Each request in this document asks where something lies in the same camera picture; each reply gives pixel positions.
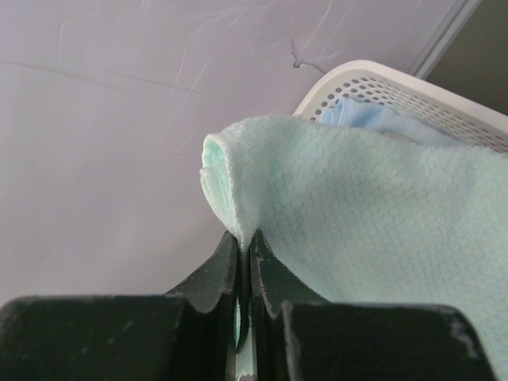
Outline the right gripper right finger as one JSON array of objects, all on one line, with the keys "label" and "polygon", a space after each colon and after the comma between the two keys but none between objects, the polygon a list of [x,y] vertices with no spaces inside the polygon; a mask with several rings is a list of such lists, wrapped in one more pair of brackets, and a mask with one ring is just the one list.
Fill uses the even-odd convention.
[{"label": "right gripper right finger", "polygon": [[256,380],[493,380],[470,321],[451,306],[333,303],[249,247]]}]

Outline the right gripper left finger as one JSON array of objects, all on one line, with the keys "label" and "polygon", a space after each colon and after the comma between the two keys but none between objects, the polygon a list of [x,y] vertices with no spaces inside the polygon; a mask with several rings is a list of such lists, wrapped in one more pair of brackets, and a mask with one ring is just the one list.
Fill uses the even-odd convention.
[{"label": "right gripper left finger", "polygon": [[238,246],[164,294],[15,298],[1,309],[4,380],[232,380]]}]

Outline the white mint towel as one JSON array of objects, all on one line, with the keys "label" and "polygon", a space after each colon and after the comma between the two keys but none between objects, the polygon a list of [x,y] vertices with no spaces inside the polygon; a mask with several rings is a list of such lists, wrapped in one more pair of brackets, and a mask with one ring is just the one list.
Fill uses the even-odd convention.
[{"label": "white mint towel", "polygon": [[247,250],[334,302],[455,306],[507,377],[507,157],[297,117],[206,137],[203,193]]}]

